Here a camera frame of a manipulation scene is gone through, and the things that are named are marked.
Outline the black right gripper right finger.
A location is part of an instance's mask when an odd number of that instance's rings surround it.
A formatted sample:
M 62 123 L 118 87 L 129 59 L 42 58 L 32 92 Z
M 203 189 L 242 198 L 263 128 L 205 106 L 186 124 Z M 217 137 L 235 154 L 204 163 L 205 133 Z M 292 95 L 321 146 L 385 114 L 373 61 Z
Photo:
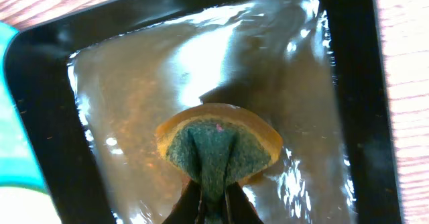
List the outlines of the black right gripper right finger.
M 263 224 L 238 182 L 225 189 L 223 201 L 224 224 Z

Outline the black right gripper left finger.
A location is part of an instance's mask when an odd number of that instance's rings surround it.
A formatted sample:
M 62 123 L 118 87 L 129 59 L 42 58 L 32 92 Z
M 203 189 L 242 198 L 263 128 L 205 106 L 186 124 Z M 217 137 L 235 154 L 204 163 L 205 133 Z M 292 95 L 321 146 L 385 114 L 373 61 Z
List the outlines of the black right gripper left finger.
M 190 180 L 178 202 L 162 224 L 202 224 L 202 192 Z

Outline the green yellow sponge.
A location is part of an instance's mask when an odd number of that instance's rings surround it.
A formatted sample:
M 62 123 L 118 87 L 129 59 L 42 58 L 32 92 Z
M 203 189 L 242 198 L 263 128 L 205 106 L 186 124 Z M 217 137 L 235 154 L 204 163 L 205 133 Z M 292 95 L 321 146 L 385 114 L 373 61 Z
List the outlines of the green yellow sponge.
M 222 103 L 178 113 L 156 129 L 160 156 L 202 188 L 206 223 L 220 223 L 228 187 L 277 162 L 283 140 L 256 114 Z

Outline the black water-filled tray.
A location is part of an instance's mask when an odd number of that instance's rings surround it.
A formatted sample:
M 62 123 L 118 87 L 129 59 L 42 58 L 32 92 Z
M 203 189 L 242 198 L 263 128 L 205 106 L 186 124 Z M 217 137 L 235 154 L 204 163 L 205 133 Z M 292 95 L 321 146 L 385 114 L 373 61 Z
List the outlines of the black water-filled tray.
M 248 109 L 283 138 L 265 223 L 401 223 L 373 0 L 110 0 L 19 32 L 5 78 L 63 223 L 161 223 L 156 127 Z

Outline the teal plastic tray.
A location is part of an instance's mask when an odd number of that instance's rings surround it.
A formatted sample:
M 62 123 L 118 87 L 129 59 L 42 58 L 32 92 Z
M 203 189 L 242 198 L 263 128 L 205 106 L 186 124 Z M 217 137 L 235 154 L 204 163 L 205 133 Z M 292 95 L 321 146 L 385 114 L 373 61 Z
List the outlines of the teal plastic tray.
M 1 185 L 47 193 L 44 176 L 7 85 L 5 51 L 18 31 L 1 23 Z

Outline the light green plate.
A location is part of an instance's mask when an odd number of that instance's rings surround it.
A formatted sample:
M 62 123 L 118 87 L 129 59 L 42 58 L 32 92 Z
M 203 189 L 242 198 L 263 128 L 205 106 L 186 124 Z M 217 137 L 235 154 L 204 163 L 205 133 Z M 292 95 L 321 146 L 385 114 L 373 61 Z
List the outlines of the light green plate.
M 13 186 L 1 187 L 1 224 L 61 224 L 48 194 Z

